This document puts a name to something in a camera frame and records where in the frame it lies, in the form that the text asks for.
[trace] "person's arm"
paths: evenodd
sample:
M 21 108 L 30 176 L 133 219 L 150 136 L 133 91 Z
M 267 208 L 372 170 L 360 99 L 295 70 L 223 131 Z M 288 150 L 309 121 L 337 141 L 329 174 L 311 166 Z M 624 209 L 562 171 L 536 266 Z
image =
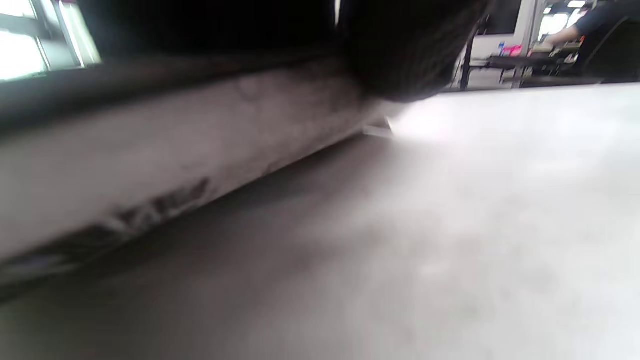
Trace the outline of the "person's arm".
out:
M 575 26 L 564 29 L 555 35 L 551 35 L 545 39 L 544 45 L 550 45 L 552 47 L 560 44 L 565 44 L 569 41 L 575 40 L 580 37 L 580 30 Z

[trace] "white wall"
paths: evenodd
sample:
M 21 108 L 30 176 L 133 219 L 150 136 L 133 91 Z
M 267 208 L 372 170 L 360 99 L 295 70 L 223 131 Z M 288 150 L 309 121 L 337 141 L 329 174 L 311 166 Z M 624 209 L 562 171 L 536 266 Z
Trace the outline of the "white wall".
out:
M 474 40 L 474 48 L 472 51 L 473 58 L 486 58 L 492 54 L 498 52 L 498 46 L 501 42 L 505 42 L 507 46 L 510 45 L 524 45 L 528 50 L 529 39 L 531 35 L 531 28 L 533 26 L 534 17 L 537 14 L 536 7 L 539 7 L 539 3 L 543 3 L 542 0 L 522 0 L 520 6 L 520 13 L 518 14 L 518 22 L 516 24 L 516 30 L 513 35 L 483 35 L 476 37 Z M 458 62 L 458 68 L 460 68 L 466 49 L 462 51 Z M 461 71 L 456 73 L 454 80 L 454 86 L 457 86 L 460 82 Z M 473 71 L 470 77 L 470 87 L 474 86 L 500 86 L 500 71 L 497 70 L 483 70 Z
M 475 58 L 485 58 L 498 51 L 498 45 L 506 42 L 509 45 L 528 45 L 531 26 L 536 7 L 536 0 L 522 0 L 518 23 L 513 35 L 484 35 L 476 37 L 472 56 Z

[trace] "person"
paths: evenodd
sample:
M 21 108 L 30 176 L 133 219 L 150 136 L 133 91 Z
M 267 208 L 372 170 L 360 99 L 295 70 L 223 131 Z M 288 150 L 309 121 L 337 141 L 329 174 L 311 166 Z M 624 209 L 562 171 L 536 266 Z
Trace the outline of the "person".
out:
M 579 19 L 575 25 L 545 39 L 543 45 L 555 47 L 580 37 L 604 38 L 619 21 L 640 22 L 640 0 L 609 1 Z
M 578 60 L 562 77 L 603 83 L 640 81 L 640 0 L 617 0 L 596 7 L 575 25 L 547 37 L 551 48 L 584 37 Z

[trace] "window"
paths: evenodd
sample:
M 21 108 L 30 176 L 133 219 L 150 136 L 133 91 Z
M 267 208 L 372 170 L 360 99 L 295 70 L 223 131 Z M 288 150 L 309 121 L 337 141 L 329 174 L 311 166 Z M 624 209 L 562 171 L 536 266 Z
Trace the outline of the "window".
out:
M 29 0 L 0 0 L 0 14 L 32 19 L 36 17 Z
M 43 72 L 44 61 L 36 40 L 27 35 L 0 31 L 0 81 Z

